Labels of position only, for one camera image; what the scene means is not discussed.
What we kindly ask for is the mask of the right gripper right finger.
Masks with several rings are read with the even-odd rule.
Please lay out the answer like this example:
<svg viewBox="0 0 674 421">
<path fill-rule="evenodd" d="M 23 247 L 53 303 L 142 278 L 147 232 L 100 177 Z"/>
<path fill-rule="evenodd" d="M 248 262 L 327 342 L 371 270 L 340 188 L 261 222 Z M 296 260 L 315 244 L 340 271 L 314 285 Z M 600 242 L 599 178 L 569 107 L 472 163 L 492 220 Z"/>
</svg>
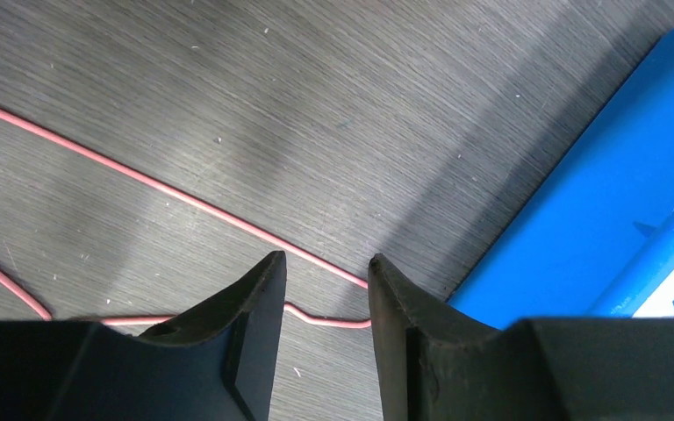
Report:
<svg viewBox="0 0 674 421">
<path fill-rule="evenodd" d="M 369 262 L 369 313 L 386 420 L 512 420 L 523 412 L 514 356 L 499 333 L 412 282 L 382 254 Z"/>
</svg>

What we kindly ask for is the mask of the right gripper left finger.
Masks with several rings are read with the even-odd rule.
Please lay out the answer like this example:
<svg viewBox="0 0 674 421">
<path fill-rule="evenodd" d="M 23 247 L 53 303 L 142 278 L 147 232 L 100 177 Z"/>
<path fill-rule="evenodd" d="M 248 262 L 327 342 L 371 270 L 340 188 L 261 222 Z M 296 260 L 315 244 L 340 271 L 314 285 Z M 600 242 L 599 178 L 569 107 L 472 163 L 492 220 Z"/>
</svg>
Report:
<svg viewBox="0 0 674 421">
<path fill-rule="evenodd" d="M 172 353 L 153 369 L 166 387 L 160 420 L 266 420 L 274 385 L 287 280 L 283 251 L 238 281 L 140 336 Z"/>
</svg>

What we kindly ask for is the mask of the pink wire hanger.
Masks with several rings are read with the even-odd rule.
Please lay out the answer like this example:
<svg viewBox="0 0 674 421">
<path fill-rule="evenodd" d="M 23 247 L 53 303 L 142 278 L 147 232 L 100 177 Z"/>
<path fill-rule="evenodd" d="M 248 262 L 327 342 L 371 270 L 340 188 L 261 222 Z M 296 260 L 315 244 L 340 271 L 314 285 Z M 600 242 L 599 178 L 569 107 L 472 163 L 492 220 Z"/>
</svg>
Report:
<svg viewBox="0 0 674 421">
<path fill-rule="evenodd" d="M 125 164 L 122 164 L 114 159 L 111 159 L 105 155 L 97 153 L 86 146 L 82 146 L 79 143 L 74 142 L 73 140 L 67 139 L 55 132 L 48 130 L 40 125 L 36 125 L 27 119 L 17 116 L 7 110 L 0 108 L 0 120 L 14 125 L 17 128 L 20 128 L 26 132 L 29 132 L 37 137 L 46 139 L 55 145 L 62 146 L 74 153 L 77 153 L 91 161 L 96 162 L 97 164 L 106 166 L 112 170 L 119 172 L 122 175 L 125 175 L 136 182 L 140 182 L 151 189 L 155 189 L 163 194 L 166 194 L 170 197 L 175 198 L 183 203 L 186 203 L 203 213 L 206 213 L 212 217 L 215 217 L 235 228 L 238 228 L 260 240 L 266 241 L 273 246 L 278 246 L 288 253 L 292 253 L 297 257 L 310 262 L 311 264 L 326 270 L 327 272 L 340 277 L 342 280 L 348 281 L 357 285 L 362 289 L 368 289 L 368 282 L 363 280 L 361 277 L 356 276 L 348 272 L 347 270 L 340 268 L 333 263 L 324 260 L 317 256 L 314 253 L 306 251 L 304 248 L 296 246 L 291 242 L 282 239 L 276 236 L 273 233 L 270 233 L 256 225 L 253 225 L 246 221 L 245 219 L 239 218 L 234 214 L 223 210 L 211 203 L 199 199 L 189 193 L 186 193 L 180 189 L 177 189 L 165 182 L 154 179 L 153 177 L 143 174 L 142 172 L 130 168 Z M 26 289 L 20 286 L 17 282 L 13 281 L 8 275 L 0 270 L 0 285 L 11 292 L 18 300 L 27 305 L 32 311 L 34 311 L 41 319 L 45 321 L 53 320 L 53 315 L 50 310 L 43 305 L 34 295 L 30 294 Z M 315 326 L 322 327 L 333 327 L 340 329 L 366 329 L 371 327 L 371 321 L 366 320 L 343 320 L 338 318 L 325 318 L 317 317 L 308 314 L 307 312 L 299 309 L 293 303 L 286 303 L 283 306 L 283 310 L 287 313 L 290 313 L 294 317 L 298 318 L 300 321 Z M 116 318 L 99 318 L 98 320 L 109 326 L 146 326 L 146 325 L 155 325 L 171 319 L 172 316 L 128 316 L 128 317 L 116 317 Z"/>
</svg>

